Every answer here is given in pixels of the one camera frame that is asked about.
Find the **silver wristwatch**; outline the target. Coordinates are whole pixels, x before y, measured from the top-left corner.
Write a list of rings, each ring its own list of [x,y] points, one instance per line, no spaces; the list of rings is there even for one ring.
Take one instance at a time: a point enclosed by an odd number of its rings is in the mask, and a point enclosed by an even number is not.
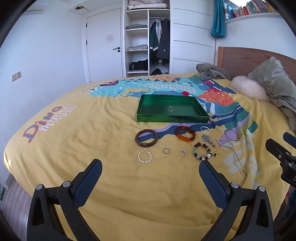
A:
[[[208,135],[202,135],[202,139],[203,139],[204,142],[207,142],[212,147],[216,147],[216,145],[211,141],[211,139],[209,138]]]

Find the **white fluffy pillow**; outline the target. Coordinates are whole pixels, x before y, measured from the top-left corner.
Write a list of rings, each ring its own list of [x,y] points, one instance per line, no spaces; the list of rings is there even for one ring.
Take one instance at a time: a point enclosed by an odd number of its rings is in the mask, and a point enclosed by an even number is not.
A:
[[[270,102],[266,90],[255,80],[249,79],[246,76],[236,76],[232,79],[230,87],[236,92],[258,101]]]

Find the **small hoop earring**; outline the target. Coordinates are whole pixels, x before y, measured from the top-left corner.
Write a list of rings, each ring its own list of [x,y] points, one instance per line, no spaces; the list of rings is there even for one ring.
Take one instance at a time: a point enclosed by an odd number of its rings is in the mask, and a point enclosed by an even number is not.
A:
[[[180,151],[180,155],[182,157],[185,157],[185,156],[187,156],[187,152],[185,150],[182,150],[182,151]]]

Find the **row of books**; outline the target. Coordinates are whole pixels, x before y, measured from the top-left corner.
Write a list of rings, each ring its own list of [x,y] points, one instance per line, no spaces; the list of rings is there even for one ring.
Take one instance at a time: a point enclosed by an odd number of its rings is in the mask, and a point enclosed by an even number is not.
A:
[[[277,13],[267,1],[224,1],[225,18],[231,20],[242,16],[262,14],[262,13]]]

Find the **amber translucent bangle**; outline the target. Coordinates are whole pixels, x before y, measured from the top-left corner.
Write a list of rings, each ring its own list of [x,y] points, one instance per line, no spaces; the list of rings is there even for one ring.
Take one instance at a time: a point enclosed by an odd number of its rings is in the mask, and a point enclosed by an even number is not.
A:
[[[195,131],[187,126],[178,126],[176,128],[176,136],[184,142],[192,142],[196,138]]]

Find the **dark brown bangle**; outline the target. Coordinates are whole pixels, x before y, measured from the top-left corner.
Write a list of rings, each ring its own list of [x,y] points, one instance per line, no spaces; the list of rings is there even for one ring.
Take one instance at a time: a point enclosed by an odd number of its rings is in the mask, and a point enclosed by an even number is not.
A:
[[[135,142],[141,147],[151,147],[158,141],[158,133],[151,129],[143,129],[135,136]]]

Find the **grey crumpled garment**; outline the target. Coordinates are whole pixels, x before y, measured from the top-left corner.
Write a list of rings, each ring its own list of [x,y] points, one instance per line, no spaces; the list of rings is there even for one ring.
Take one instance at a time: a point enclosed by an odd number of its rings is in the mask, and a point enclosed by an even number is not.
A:
[[[231,79],[230,75],[224,69],[216,65],[201,63],[196,65],[196,70],[199,72],[201,80]]]

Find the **thin silver bangle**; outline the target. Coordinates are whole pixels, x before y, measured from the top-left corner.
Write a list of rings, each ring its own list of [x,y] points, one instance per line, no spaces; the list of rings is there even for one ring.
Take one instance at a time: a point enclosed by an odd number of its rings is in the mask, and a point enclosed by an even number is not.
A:
[[[239,135],[234,130],[226,129],[224,131],[224,135],[228,140],[235,141],[235,142],[239,140]]]

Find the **yellow dinosaur bedspread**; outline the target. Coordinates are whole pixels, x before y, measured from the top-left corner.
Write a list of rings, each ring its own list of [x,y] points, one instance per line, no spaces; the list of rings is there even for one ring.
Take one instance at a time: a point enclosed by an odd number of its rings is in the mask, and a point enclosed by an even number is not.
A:
[[[197,99],[209,115],[205,124],[190,123],[196,142],[201,126],[216,147],[210,158],[228,181],[244,188],[266,188],[276,216],[289,185],[281,180],[279,161],[265,149],[283,140],[288,120],[274,105],[234,92],[225,79],[201,80],[197,73],[177,77],[136,77],[81,85],[49,104],[25,123],[4,149],[4,164],[33,194],[37,184],[59,186],[72,180],[93,159],[102,175],[81,213],[101,240],[201,240],[221,210],[199,175],[194,142],[176,136],[176,123],[140,123],[136,112],[145,95],[180,95]],[[158,133],[151,147],[135,142],[143,129]],[[231,129],[238,141],[228,140]],[[149,163],[137,159],[152,154]]]

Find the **wooden headboard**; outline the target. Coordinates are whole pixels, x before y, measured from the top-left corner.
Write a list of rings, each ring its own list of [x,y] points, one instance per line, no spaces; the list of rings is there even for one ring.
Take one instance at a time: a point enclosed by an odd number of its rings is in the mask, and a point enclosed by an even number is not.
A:
[[[295,59],[271,51],[253,48],[219,47],[217,66],[224,69],[231,77],[247,76],[270,57],[279,60],[289,78],[295,82]]]

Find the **teal curtain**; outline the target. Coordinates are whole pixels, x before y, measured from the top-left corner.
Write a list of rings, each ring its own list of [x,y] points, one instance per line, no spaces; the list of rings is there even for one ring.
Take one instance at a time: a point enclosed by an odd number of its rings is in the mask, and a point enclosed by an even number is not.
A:
[[[215,39],[226,37],[225,9],[223,0],[214,0],[214,17],[211,36]]]

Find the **small twisted silver hoop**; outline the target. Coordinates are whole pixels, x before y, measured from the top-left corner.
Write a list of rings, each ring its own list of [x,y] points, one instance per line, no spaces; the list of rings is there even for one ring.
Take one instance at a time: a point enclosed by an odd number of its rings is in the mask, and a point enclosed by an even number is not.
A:
[[[210,128],[208,128],[207,126],[201,126],[200,130],[204,134],[209,134],[211,132]]]

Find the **folded black clothes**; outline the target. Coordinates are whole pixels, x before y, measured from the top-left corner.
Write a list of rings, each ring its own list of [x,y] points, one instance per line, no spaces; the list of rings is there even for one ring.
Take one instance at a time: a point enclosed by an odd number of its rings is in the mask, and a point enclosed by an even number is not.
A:
[[[129,65],[129,71],[137,71],[137,70],[144,70],[148,71],[148,60],[140,60],[136,62],[132,62]]]

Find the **green metallic tray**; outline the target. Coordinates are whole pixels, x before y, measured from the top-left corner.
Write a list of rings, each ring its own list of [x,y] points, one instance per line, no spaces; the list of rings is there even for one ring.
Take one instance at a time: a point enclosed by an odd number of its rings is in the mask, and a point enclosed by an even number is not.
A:
[[[136,118],[146,123],[207,123],[208,113],[196,98],[180,95],[145,95],[140,98]]]

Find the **folded white bedding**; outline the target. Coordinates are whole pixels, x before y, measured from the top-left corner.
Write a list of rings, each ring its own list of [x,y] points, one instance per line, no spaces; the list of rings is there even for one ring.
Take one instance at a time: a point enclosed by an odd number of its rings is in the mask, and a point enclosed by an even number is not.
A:
[[[168,5],[163,0],[140,0],[140,1],[127,1],[127,10],[133,9],[167,9]]]

